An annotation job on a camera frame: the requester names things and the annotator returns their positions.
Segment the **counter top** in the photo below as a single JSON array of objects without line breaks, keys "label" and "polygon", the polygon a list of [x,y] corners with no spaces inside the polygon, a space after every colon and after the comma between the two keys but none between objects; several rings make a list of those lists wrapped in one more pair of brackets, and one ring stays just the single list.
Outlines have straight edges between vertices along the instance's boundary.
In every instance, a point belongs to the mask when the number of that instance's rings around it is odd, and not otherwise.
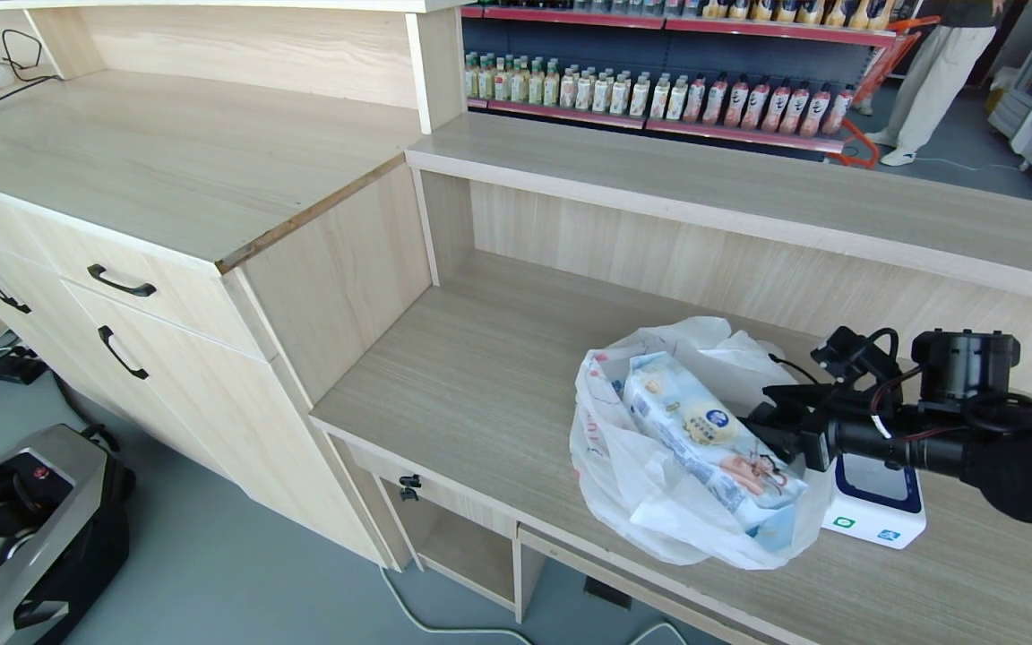
[{"label": "counter top", "polygon": [[0,0],[4,9],[58,7],[295,7],[425,13],[471,4],[472,0]]},{"label": "counter top", "polygon": [[1032,201],[930,181],[466,114],[410,165],[1032,296]]},{"label": "counter top", "polygon": [[[684,302],[475,252],[311,416],[763,638],[1032,642],[1032,526],[937,475],[923,479],[929,528],[906,551],[823,531],[774,572],[716,560],[671,567],[599,522],[568,449],[578,364],[588,349],[635,328],[700,314]],[[815,346],[794,331],[732,322],[801,363]]]},{"label": "counter top", "polygon": [[0,102],[0,193],[228,269],[419,135],[405,107],[102,71]]}]

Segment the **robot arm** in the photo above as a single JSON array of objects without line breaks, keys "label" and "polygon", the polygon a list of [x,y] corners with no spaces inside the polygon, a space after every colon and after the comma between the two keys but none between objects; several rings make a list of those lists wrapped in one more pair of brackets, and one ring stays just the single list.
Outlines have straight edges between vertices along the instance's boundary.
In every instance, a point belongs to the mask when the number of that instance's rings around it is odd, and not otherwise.
[{"label": "robot arm", "polygon": [[[884,352],[878,338],[892,338]],[[977,487],[1009,517],[1032,522],[1032,399],[1008,391],[1021,346],[1009,334],[925,331],[913,340],[913,370],[897,362],[898,334],[862,336],[839,327],[811,352],[834,384],[772,385],[748,427],[782,458],[826,471],[842,453],[940,473]],[[875,384],[852,387],[871,375]],[[917,404],[900,385],[922,376]]]}]

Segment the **red shelf edge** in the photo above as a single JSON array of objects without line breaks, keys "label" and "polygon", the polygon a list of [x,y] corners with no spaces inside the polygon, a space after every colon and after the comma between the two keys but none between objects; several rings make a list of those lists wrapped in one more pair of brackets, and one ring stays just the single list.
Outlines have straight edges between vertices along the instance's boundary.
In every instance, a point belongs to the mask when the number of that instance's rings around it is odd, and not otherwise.
[{"label": "red shelf edge", "polygon": [[769,21],[714,20],[714,18],[668,18],[664,29],[708,33],[742,33],[748,36],[795,37],[799,40],[869,44],[889,47],[896,34],[892,31],[864,31],[840,26],[780,24]]},{"label": "red shelf edge", "polygon": [[826,136],[813,136],[806,139],[795,134],[778,134],[762,130],[741,130],[738,127],[705,126],[702,123],[683,123],[679,121],[651,121],[643,126],[644,130],[652,132],[675,132],[677,134],[692,134],[706,136],[709,139],[729,139],[744,143],[762,143],[782,148],[795,148],[799,151],[814,151],[818,153],[842,153],[842,139],[829,139]]},{"label": "red shelf edge", "polygon": [[550,9],[521,9],[488,7],[485,17],[508,21],[548,22],[549,24],[593,24],[625,26],[632,29],[663,29],[663,17],[625,17],[619,13],[586,13],[582,11],[553,11]]},{"label": "red shelf edge", "polygon": [[615,116],[601,112],[585,112],[581,110],[571,110],[568,107],[549,107],[545,105],[533,105],[533,103],[514,103],[512,101],[488,101],[488,109],[501,110],[505,112],[517,112],[525,115],[547,116],[554,119],[568,119],[568,121],[580,121],[585,123],[599,123],[603,126],[615,126],[626,128],[626,130],[643,130],[644,119],[632,119],[626,116]]}]

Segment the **shopping cart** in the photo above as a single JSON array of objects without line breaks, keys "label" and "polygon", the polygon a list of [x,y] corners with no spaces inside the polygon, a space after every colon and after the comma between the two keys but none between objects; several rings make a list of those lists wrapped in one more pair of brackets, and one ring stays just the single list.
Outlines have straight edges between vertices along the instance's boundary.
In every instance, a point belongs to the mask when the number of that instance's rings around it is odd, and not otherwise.
[{"label": "shopping cart", "polygon": [[[854,93],[856,105],[864,101],[869,101],[878,90],[881,82],[886,80],[886,77],[892,74],[894,68],[898,66],[902,58],[912,50],[914,42],[917,42],[918,37],[922,37],[922,32],[914,30],[923,28],[923,26],[938,24],[938,17],[924,17],[886,25],[886,31],[893,31],[898,36],[894,39],[894,44],[890,45],[890,47],[878,51],[875,60],[871,62],[871,66],[869,66],[866,75],[863,77],[863,83],[859,86],[859,91]],[[844,139],[844,143],[849,144],[854,142],[856,147],[864,147],[869,152],[868,158],[843,155],[842,153],[831,153],[827,156],[838,160],[843,165],[861,165],[867,168],[867,170],[873,170],[873,167],[878,163],[878,148],[867,138],[850,119],[843,119],[843,128],[851,134]]]}]

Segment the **gray floor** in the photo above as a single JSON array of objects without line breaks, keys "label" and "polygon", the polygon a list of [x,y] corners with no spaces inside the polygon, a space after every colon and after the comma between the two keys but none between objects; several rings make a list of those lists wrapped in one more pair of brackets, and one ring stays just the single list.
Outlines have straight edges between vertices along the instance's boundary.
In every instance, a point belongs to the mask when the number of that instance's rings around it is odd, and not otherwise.
[{"label": "gray floor", "polygon": [[[875,114],[871,118],[851,110],[848,119],[863,132],[875,132],[886,127],[898,86],[900,82],[889,80],[878,89],[873,98]],[[1022,158],[1010,150],[1006,136],[988,125],[987,114],[982,110],[986,99],[986,90],[963,90],[934,130],[930,142],[918,151],[917,160],[902,167],[878,164],[876,172],[941,181],[956,187],[1032,200],[1032,168],[1027,172],[1017,170]],[[886,154],[892,150],[880,148],[880,151]],[[968,170],[956,164],[977,170]]]},{"label": "gray floor", "polygon": [[[376,565],[248,499],[236,486],[115,422],[122,458],[138,474],[128,504],[131,553],[71,645],[194,644],[484,644],[504,636],[430,636],[393,603]],[[32,385],[0,384],[0,450],[34,430],[82,424],[50,375]],[[406,603],[440,627],[520,628],[537,645],[631,641],[659,619],[636,603],[631,612],[582,592],[584,576],[550,562],[524,625],[512,614],[434,572],[393,574]],[[691,645],[717,642],[677,626]],[[675,644],[656,633],[643,645]]]}]

